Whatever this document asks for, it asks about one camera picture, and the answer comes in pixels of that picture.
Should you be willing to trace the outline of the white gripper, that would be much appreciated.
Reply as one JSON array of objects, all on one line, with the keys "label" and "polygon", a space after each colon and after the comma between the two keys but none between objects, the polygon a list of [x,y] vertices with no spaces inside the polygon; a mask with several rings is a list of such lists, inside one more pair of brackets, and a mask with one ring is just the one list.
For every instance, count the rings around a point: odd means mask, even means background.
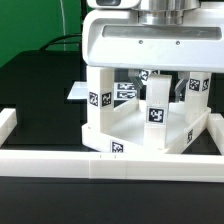
[{"label": "white gripper", "polygon": [[179,71],[179,102],[186,71],[224,72],[224,8],[188,11],[173,26],[141,25],[136,11],[94,10],[84,21],[83,58],[90,66],[134,68],[128,77],[137,91],[143,87],[137,69]]}]

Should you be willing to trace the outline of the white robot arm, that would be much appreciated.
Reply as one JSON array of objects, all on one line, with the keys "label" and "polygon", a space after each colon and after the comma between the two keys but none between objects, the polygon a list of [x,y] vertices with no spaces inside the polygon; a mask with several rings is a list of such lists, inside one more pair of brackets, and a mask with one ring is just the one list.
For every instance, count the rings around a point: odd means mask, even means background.
[{"label": "white robot arm", "polygon": [[87,0],[82,52],[94,67],[224,73],[224,0]]}]

